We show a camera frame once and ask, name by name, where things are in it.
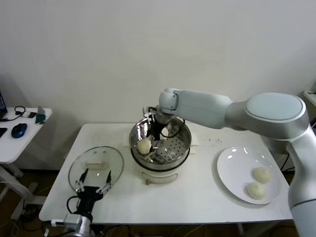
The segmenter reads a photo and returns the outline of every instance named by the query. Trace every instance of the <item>blue mouse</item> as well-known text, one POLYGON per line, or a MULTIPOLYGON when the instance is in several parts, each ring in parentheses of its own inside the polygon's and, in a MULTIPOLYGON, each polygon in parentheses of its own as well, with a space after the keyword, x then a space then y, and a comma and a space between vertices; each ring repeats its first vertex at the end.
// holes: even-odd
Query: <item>blue mouse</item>
POLYGON ((22 137, 27 129, 28 125, 26 123, 19 123, 14 126, 11 131, 11 136, 14 138, 22 137))

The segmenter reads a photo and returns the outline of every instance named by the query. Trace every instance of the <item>white plate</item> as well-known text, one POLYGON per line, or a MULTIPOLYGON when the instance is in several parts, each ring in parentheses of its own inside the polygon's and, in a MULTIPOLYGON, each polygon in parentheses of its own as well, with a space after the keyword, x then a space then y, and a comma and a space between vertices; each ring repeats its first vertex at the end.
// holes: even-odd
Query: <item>white plate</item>
POLYGON ((249 148, 230 147, 224 150, 218 157, 217 170, 224 185, 246 202, 266 204, 278 195, 280 189, 278 166, 249 148), (258 182, 252 174, 253 169, 257 167, 265 167, 271 173, 271 181, 263 184, 266 194, 261 200, 250 197, 245 189, 249 183, 258 182))

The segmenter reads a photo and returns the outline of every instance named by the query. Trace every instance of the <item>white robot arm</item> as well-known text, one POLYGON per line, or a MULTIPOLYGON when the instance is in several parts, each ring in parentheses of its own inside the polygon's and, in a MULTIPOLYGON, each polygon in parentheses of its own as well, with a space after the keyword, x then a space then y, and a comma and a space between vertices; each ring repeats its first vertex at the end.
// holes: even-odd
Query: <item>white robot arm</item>
POLYGON ((160 94, 156 119, 166 124, 178 116, 220 129, 249 130, 261 135, 270 150, 289 153, 295 176, 289 206, 301 237, 316 233, 316 137, 305 103, 293 95, 263 93, 233 103, 224 95, 167 88, 160 94))

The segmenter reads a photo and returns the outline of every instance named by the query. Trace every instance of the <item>pot lid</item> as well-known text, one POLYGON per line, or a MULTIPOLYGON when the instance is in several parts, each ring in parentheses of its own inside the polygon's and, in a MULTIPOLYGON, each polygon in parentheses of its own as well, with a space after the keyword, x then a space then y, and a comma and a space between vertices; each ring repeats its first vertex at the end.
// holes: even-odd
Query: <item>pot lid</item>
POLYGON ((71 165, 68 182, 76 190, 76 181, 87 171, 84 186, 102 187, 111 171, 112 186, 119 179, 124 167, 123 156, 113 147, 95 147, 82 153, 71 165))

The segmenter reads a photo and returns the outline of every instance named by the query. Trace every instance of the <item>white table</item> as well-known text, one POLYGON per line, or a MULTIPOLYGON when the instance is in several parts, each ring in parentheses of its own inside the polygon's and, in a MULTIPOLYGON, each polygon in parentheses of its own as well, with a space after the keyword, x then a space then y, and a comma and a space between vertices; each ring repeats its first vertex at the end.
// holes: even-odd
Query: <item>white table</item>
POLYGON ((146 185, 135 170, 130 149, 123 137, 133 124, 85 124, 39 214, 43 221, 63 219, 66 201, 75 192, 68 184, 72 162, 84 151, 97 146, 112 146, 124 157, 122 176, 113 188, 97 201, 92 215, 97 224, 196 224, 244 223, 292 219, 288 207, 288 184, 280 172, 281 189, 277 198, 267 205, 246 203, 233 196, 214 172, 216 158, 231 146, 256 149, 275 162, 260 137, 254 133, 231 129, 215 130, 197 124, 187 124, 198 136, 196 154, 183 164, 181 177, 169 184, 146 185))
MULTIPOLYGON (((4 116, 4 118, 13 119, 17 115, 15 115, 14 108, 7 108, 8 113, 4 116)), ((49 117, 52 114, 51 109, 44 109, 46 119, 49 119, 49 117)), ((26 108, 26 111, 29 112, 37 112, 37 108, 26 108)), ((31 142, 31 140, 35 137, 37 132, 42 128, 43 124, 37 125, 35 124, 34 118, 17 118, 13 121, 6 121, 6 122, 0 122, 0 127, 7 128, 7 131, 3 134, 2 137, 0 137, 0 164, 5 166, 6 168, 10 169, 16 177, 22 177, 23 173, 16 167, 13 162, 15 162, 20 154, 24 151, 26 146, 31 142), (13 138, 11 136, 12 128, 19 124, 19 123, 26 123, 28 125, 25 134, 20 138, 13 138)), ((0 194, 0 201, 6 194, 8 188, 13 189, 17 194, 19 194, 22 198, 26 200, 26 203, 34 203, 34 204, 43 204, 45 201, 45 197, 41 196, 35 196, 31 195, 35 188, 37 187, 37 183, 32 183, 29 186, 28 192, 25 188, 21 187, 20 182, 18 182, 12 175, 10 175, 2 166, 0 166, 0 180, 3 182, 10 182, 6 183, 6 188, 2 191, 0 194)), ((14 212, 11 215, 11 218, 13 220, 16 220, 19 218, 20 213, 22 211, 22 200, 14 210, 14 212)))

